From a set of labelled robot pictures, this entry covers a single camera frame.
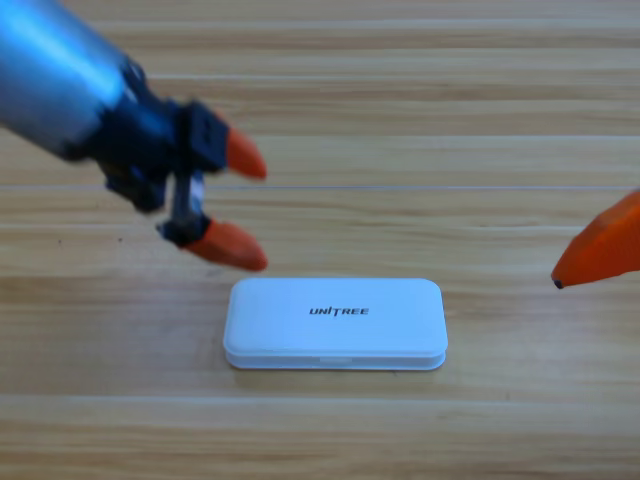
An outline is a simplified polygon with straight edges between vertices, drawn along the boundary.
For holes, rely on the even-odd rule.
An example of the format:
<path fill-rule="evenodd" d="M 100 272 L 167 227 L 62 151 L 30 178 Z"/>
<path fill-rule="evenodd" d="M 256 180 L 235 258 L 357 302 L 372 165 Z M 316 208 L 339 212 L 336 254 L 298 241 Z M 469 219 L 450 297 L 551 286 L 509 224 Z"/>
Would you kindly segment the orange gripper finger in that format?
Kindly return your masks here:
<path fill-rule="evenodd" d="M 226 136 L 225 158 L 228 168 L 240 175 L 254 179 L 267 177 L 266 162 L 255 143 L 233 127 Z"/>
<path fill-rule="evenodd" d="M 204 234 L 182 249 L 209 263 L 250 272 L 260 272 L 268 266 L 257 240 L 232 223 L 209 220 Z"/>
<path fill-rule="evenodd" d="M 597 215 L 575 236 L 556 263 L 558 289 L 639 270 L 639 190 Z"/>

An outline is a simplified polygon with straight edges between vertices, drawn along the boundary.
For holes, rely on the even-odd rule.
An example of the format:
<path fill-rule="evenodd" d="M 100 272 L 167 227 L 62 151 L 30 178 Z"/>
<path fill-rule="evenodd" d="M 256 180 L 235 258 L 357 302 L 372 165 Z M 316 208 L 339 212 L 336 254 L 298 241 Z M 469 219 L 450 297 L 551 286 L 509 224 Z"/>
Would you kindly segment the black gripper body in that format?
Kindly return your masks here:
<path fill-rule="evenodd" d="M 202 211 L 203 175 L 227 168 L 228 125 L 200 102 L 159 98 L 132 61 L 121 73 L 125 90 L 120 100 L 98 109 L 99 126 L 87 138 L 64 144 L 65 159 L 95 161 L 105 187 L 142 214 L 165 206 L 173 177 L 171 214 L 157 230 L 177 246 L 191 245 L 212 224 Z"/>

